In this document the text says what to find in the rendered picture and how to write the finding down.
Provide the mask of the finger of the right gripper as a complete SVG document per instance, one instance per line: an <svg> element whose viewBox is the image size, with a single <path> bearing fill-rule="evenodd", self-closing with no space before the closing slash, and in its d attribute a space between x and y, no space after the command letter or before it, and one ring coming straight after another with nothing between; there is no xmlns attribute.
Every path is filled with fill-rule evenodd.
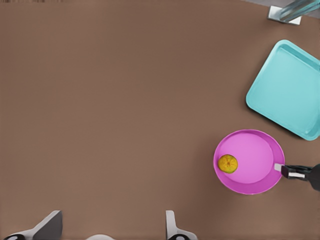
<svg viewBox="0 0 320 240"><path fill-rule="evenodd" d="M298 173L298 172L282 171L281 174L283 177L290 179L290 180L293 180L293 179L306 180L306 175L302 174L302 173Z"/></svg>
<svg viewBox="0 0 320 240"><path fill-rule="evenodd" d="M303 166L303 165L285 165L285 164L275 163L274 169L279 172L283 170L283 171L288 171L289 173L309 173L312 170L312 167Z"/></svg>

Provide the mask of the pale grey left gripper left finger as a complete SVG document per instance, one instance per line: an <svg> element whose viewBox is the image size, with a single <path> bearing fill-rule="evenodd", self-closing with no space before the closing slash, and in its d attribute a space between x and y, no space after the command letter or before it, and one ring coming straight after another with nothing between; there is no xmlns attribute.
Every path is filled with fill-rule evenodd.
<svg viewBox="0 0 320 240"><path fill-rule="evenodd" d="M3 240L60 240L63 232L63 213L54 210L35 227L8 235Z"/></svg>

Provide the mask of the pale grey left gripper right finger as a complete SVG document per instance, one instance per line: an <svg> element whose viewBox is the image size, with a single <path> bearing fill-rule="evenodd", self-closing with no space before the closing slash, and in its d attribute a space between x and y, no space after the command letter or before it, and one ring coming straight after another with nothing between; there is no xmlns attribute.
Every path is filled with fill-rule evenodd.
<svg viewBox="0 0 320 240"><path fill-rule="evenodd" d="M173 210L166 210L165 217L166 240L198 240L194 233L177 227Z"/></svg>

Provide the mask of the pink round plate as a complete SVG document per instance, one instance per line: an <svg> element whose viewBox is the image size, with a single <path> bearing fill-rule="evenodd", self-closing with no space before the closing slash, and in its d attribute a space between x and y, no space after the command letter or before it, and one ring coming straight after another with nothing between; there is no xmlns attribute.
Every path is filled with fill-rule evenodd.
<svg viewBox="0 0 320 240"><path fill-rule="evenodd" d="M238 167L225 173L218 167L224 155L235 157ZM285 154L279 143L267 133L256 129L241 129L225 136L213 155L214 171L228 189L243 195L256 195L273 188L282 175L275 164L285 164Z"/></svg>

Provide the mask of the small orange fruit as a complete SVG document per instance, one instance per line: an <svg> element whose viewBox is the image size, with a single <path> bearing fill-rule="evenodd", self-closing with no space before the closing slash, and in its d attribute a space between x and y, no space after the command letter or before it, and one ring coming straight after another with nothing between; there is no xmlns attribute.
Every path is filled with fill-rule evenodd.
<svg viewBox="0 0 320 240"><path fill-rule="evenodd" d="M222 155L218 162L218 168L227 174L232 174L238 169L238 161L237 159L230 154Z"/></svg>

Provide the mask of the teal rectangular tray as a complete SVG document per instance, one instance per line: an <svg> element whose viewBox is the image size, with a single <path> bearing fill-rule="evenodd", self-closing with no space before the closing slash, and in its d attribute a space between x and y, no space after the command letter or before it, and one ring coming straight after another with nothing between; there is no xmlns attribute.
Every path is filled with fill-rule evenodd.
<svg viewBox="0 0 320 240"><path fill-rule="evenodd" d="M289 40L278 41L253 81L249 108L297 136L320 137L320 60Z"/></svg>

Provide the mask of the silver frame post with foot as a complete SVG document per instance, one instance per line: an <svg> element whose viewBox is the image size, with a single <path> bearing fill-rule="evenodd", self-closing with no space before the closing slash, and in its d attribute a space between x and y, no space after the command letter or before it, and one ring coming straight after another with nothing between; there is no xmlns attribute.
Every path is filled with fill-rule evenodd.
<svg viewBox="0 0 320 240"><path fill-rule="evenodd" d="M294 0L285 7L270 6L267 18L284 24L300 25L302 16L320 9L320 0Z"/></svg>

